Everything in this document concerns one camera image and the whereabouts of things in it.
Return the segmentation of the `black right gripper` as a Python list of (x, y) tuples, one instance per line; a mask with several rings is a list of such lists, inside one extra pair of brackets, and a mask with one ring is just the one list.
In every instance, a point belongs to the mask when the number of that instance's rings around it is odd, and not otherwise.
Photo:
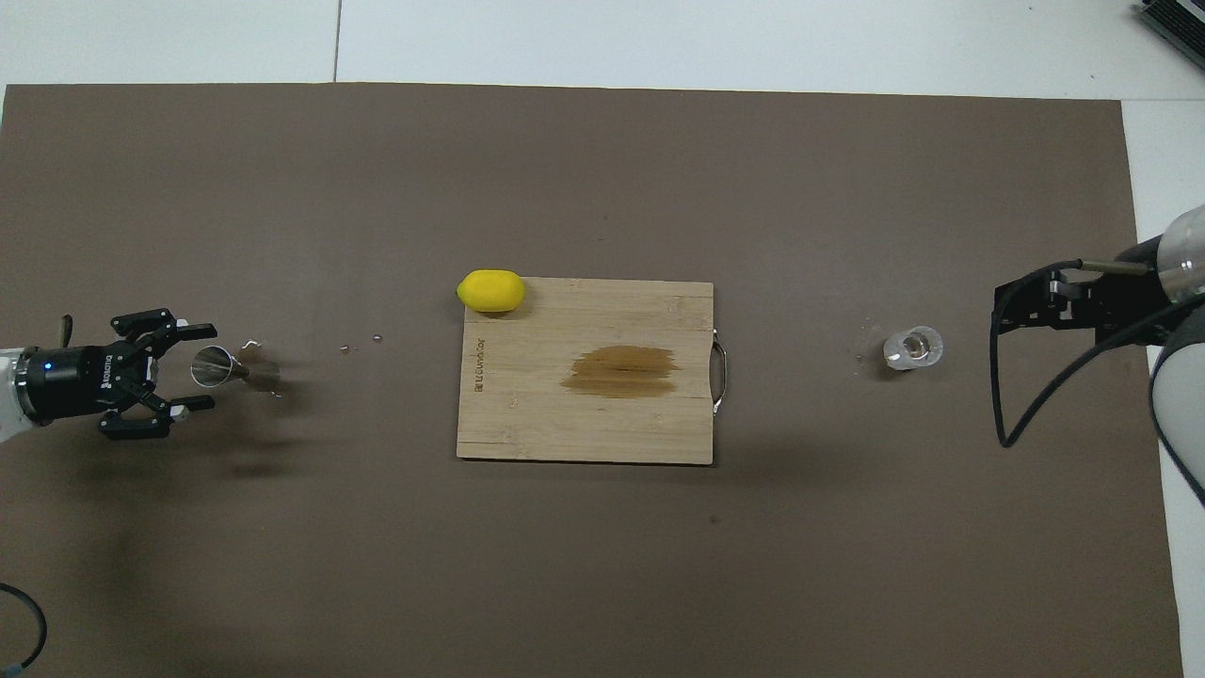
[[(1078, 318), (1091, 328), (1125, 328), (1169, 305), (1158, 275), (1159, 237), (1133, 244), (1110, 259), (1082, 259), (1081, 270), (1098, 273), (1081, 285), (1068, 279), (1070, 267), (1047, 273), (1047, 306), (1070, 306), (1078, 300)], [(1046, 275), (1030, 273), (995, 288), (995, 320), (1000, 334), (1034, 328), (1036, 317), (1046, 309)]]

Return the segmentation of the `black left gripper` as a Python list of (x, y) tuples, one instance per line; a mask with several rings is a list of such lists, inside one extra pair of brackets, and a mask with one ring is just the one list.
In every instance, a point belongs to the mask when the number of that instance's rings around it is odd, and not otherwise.
[[(167, 438), (169, 429), (192, 412), (211, 411), (210, 395), (165, 399), (155, 395), (151, 370), (155, 359), (182, 342), (214, 340), (211, 323), (181, 320), (167, 308), (114, 316), (113, 344), (24, 349), (24, 415), (39, 425), (102, 413), (99, 432), (108, 441)], [(134, 405), (151, 411), (146, 419), (125, 419)]]

